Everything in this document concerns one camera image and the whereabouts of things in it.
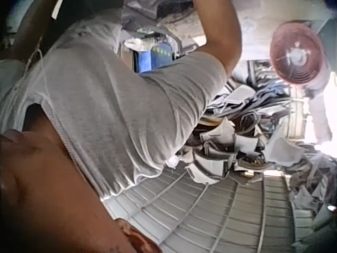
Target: person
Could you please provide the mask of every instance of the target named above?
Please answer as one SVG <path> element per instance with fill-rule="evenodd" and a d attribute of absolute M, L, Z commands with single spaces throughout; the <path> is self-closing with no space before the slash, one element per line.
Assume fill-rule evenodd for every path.
<path fill-rule="evenodd" d="M 161 174 L 240 59 L 232 1 L 194 6 L 207 43 L 141 75 L 115 54 L 115 9 L 72 25 L 27 73 L 24 45 L 0 61 L 0 218 L 8 251 L 160 252 L 113 220 L 102 201 Z"/>

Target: red fan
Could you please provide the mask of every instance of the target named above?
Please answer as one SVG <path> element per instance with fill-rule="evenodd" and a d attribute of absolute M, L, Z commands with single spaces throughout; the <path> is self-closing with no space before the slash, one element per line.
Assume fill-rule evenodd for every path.
<path fill-rule="evenodd" d="M 290 84 L 316 90 L 330 75 L 320 39 L 301 23 L 286 23 L 275 31 L 270 57 L 276 73 Z"/>

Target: paper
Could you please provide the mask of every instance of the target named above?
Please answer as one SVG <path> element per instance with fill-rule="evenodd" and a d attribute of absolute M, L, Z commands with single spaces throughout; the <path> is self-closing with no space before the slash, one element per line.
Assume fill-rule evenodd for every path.
<path fill-rule="evenodd" d="M 258 142 L 259 138 L 235 135 L 235 147 L 247 155 L 255 154 L 255 149 Z"/>
<path fill-rule="evenodd" d="M 199 163 L 200 166 L 208 173 L 222 177 L 224 174 L 224 166 L 226 160 L 224 159 L 207 159 L 200 156 L 198 153 L 195 153 L 195 160 Z"/>
<path fill-rule="evenodd" d="M 227 118 L 224 118 L 222 123 L 215 129 L 200 134 L 200 139 L 203 142 L 212 140 L 216 143 L 221 144 L 232 144 L 234 142 L 234 132 L 235 129 L 231 125 L 231 123 L 228 121 Z"/>
<path fill-rule="evenodd" d="M 188 171 L 190 177 L 196 183 L 215 184 L 220 181 L 220 180 L 211 179 L 208 176 L 206 176 L 204 173 L 200 171 L 200 169 L 194 163 L 189 164 L 185 168 Z"/>
<path fill-rule="evenodd" d="M 262 153 L 266 161 L 290 167 L 300 162 L 304 150 L 285 139 L 283 124 L 274 132 Z"/>
<path fill-rule="evenodd" d="M 178 166 L 179 162 L 180 162 L 180 158 L 174 155 L 170 157 L 165 163 L 169 168 L 175 169 Z"/>
<path fill-rule="evenodd" d="M 245 100 L 249 100 L 254 97 L 256 91 L 247 85 L 240 85 L 229 96 L 225 98 L 225 102 L 228 104 L 241 104 Z"/>

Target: gray t-shirt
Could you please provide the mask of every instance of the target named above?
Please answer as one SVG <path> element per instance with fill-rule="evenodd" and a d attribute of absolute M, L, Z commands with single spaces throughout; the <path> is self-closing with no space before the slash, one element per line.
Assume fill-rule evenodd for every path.
<path fill-rule="evenodd" d="M 102 200 L 159 176 L 227 78 L 203 52 L 134 73 L 115 54 L 121 27 L 107 14 L 69 29 L 0 108 L 0 130 L 21 130 L 40 104 Z"/>

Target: blue container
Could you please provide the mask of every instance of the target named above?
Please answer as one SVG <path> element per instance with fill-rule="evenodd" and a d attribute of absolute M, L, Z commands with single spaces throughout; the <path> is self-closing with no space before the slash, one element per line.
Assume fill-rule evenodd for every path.
<path fill-rule="evenodd" d="M 153 47 L 150 51 L 138 54 L 138 72 L 154 70 L 172 62 L 171 46 L 165 43 Z"/>

